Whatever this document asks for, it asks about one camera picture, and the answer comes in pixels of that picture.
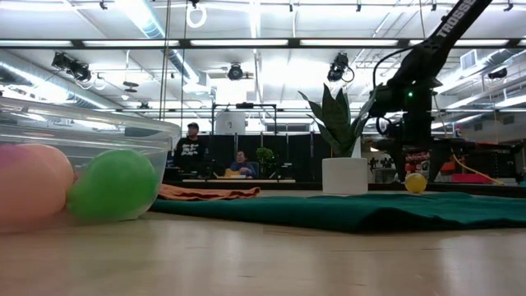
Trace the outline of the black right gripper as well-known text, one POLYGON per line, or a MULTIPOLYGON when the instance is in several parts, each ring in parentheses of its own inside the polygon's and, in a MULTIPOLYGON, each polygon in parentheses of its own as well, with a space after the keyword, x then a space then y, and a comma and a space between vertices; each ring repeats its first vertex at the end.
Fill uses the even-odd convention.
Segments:
POLYGON ((388 152, 394 161, 398 182, 404 182, 407 175, 405 153, 431 152, 427 180, 434 182, 444 163, 449 161, 451 150, 464 148, 464 140, 435 138, 431 134, 433 117, 429 112, 406 112, 398 122, 388 119, 385 112, 372 111, 371 116, 376 119, 376 130, 381 134, 373 146, 388 152))

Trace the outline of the yellow toy lemon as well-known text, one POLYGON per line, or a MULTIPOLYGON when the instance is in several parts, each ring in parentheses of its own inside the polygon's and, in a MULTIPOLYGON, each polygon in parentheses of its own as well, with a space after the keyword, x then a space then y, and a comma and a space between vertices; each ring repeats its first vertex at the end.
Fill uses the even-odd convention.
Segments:
POLYGON ((411 173, 406 176, 404 186, 408 192, 420 194, 427 188, 427 179, 420 173, 411 173))

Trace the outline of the green toy lime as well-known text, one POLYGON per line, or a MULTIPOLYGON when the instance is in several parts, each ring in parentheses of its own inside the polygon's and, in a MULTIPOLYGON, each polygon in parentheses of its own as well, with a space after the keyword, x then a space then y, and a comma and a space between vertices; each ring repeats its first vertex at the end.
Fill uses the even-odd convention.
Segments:
POLYGON ((78 220, 133 220, 153 204, 159 175, 135 150, 108 150, 94 157, 67 194, 67 210, 78 220))

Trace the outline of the pink toy peach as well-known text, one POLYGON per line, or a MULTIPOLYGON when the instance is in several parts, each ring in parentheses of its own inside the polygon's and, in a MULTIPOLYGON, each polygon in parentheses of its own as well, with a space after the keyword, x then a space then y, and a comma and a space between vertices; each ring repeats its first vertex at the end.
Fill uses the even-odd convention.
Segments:
POLYGON ((39 223, 66 205, 74 182, 69 159, 53 146, 0 145, 0 228, 39 223))

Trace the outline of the clear plastic tupperware container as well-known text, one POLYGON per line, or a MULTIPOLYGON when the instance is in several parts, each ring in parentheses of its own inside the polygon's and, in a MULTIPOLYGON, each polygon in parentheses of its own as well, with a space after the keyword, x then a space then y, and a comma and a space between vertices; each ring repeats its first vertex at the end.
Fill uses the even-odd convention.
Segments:
MULTIPOLYGON (((66 107, 53 104, 54 107, 66 107)), ((1 144, 43 144, 59 149, 69 159, 74 183, 88 163, 108 150, 135 150, 146 156, 159 175, 159 190, 167 164, 168 151, 174 148, 181 128, 173 123, 122 116, 114 111, 66 107, 62 110, 33 108, 21 104, 0 105, 1 144)), ((78 220, 64 208, 39 223, 0 228, 0 234, 38 229, 51 224, 101 224, 117 221, 78 220)))

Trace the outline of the shelving with red bins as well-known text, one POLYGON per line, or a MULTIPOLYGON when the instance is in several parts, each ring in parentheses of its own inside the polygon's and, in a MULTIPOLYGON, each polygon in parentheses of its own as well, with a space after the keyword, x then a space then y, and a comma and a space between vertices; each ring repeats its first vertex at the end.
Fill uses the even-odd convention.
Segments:
MULTIPOLYGON (((492 144, 464 140, 464 148, 451 150, 434 183, 499 184, 506 179, 517 179, 516 155, 523 151, 520 145, 492 144)), ((405 153, 407 173, 420 173, 428 178, 430 153, 405 153)))

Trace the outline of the teal cloth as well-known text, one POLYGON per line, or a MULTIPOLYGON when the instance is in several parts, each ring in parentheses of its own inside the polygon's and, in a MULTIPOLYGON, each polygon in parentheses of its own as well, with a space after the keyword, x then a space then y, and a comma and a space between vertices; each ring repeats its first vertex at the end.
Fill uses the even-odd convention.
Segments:
POLYGON ((526 199, 474 197, 461 192, 257 197, 217 201, 158 199, 151 210, 350 234, 526 228, 526 199))

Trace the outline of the green snake plant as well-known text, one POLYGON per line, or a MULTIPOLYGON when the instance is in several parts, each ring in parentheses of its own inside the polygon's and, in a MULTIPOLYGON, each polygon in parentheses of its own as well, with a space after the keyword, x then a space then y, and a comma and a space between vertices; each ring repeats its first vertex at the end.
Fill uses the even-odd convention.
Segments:
POLYGON ((351 109, 347 95, 342 89, 334 97, 327 85, 324 85, 321 103, 316 103, 301 91, 301 97, 308 102, 322 137, 332 148, 337 157, 351 157, 362 135, 363 129, 371 118, 370 111, 375 103, 376 92, 360 108, 355 118, 351 116, 351 109))

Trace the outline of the black partition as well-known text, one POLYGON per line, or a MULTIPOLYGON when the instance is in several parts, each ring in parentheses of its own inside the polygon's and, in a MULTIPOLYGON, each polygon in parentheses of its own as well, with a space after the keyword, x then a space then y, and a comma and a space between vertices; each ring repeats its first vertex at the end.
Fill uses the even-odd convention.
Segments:
POLYGON ((315 133, 265 134, 259 135, 215 135, 200 136, 207 147, 204 168, 199 173, 180 173, 174 167, 173 157, 168 158, 164 173, 166 183, 184 180, 246 179, 289 180, 293 183, 318 183, 321 181, 321 161, 331 154, 331 148, 315 133), (275 167, 266 176, 260 176, 256 150, 260 147, 271 149, 275 154, 275 167), (246 178, 229 169, 236 161, 236 154, 242 150, 247 161, 257 172, 255 178, 246 178))

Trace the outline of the small green background plant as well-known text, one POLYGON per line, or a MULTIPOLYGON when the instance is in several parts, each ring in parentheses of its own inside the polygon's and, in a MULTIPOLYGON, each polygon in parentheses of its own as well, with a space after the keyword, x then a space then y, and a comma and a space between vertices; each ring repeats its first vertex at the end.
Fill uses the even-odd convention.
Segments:
POLYGON ((260 147, 256 150, 257 162, 259 163, 260 176, 266 176, 275 167, 275 154, 266 147, 260 147))

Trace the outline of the seated person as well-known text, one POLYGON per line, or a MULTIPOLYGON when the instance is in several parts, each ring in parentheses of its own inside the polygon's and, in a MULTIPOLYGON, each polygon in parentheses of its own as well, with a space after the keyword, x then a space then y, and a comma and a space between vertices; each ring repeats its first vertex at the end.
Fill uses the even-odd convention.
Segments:
POLYGON ((247 161, 247 157, 242 150, 237 152, 236 161, 230 165, 229 169, 244 175, 246 178, 255 178, 257 176, 256 169, 247 161))

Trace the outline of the black metal stand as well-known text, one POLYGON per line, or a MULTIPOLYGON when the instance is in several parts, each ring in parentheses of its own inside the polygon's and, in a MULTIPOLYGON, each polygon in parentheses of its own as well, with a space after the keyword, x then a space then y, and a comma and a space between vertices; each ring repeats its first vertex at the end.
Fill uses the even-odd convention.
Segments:
POLYGON ((258 119, 261 119, 261 116, 268 115, 274 120, 274 134, 277 133, 277 113, 278 113, 278 107, 276 104, 254 104, 254 103, 237 103, 237 104, 216 104, 213 103, 211 105, 210 110, 210 124, 211 124, 211 131, 210 135, 215 136, 215 115, 218 112, 224 112, 224 111, 234 111, 234 112, 244 112, 246 114, 246 124, 247 123, 247 115, 250 113, 258 113, 258 119))

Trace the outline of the white box on stand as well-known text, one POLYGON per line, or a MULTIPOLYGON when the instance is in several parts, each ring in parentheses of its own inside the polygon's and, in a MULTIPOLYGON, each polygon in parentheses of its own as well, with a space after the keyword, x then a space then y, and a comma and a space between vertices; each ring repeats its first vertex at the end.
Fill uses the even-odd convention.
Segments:
POLYGON ((224 111, 215 115, 215 134, 243 135, 246 132, 246 126, 244 112, 224 111))

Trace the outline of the orange cloth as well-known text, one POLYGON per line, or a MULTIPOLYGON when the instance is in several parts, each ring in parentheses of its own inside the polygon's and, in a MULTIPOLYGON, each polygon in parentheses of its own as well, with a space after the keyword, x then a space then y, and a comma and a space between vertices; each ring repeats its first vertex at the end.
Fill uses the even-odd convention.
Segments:
POLYGON ((159 190, 158 198, 171 201, 217 201, 251 199, 259 195, 261 189, 200 189, 185 188, 163 184, 159 190))

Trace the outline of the standing person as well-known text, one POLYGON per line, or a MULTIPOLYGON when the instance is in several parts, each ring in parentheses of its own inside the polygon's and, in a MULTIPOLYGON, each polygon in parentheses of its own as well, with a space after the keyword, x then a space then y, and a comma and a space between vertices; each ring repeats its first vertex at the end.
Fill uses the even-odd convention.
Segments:
POLYGON ((207 147, 199 139, 199 131, 197 123, 189 123, 187 135, 181 138, 176 145, 173 164, 180 173, 199 173, 204 168, 207 147))

